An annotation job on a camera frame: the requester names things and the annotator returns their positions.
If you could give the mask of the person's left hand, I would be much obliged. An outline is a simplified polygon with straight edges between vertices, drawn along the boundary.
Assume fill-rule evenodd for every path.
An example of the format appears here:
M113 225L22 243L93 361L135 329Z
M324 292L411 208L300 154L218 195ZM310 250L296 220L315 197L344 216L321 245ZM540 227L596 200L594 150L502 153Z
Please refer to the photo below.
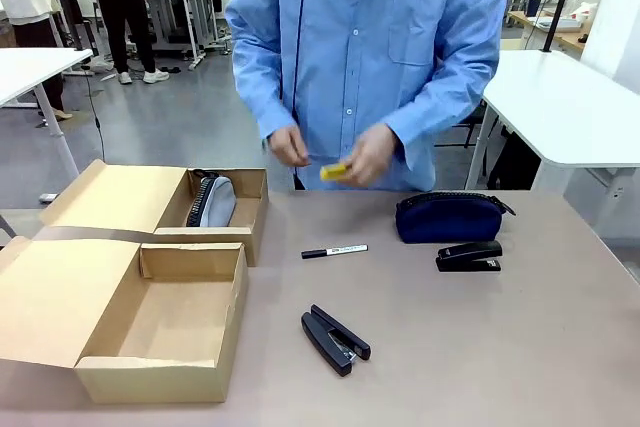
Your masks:
M370 187L388 170L397 144L397 136L386 124L373 125L342 161L346 172L340 181L350 187Z

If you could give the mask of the person's right hand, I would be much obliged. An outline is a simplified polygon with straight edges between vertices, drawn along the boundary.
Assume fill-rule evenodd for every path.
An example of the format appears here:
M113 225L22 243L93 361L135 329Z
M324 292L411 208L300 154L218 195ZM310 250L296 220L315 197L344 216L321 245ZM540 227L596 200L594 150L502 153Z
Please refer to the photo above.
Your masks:
M308 150L297 124L274 131L267 143L272 154L287 167L306 167L310 164Z

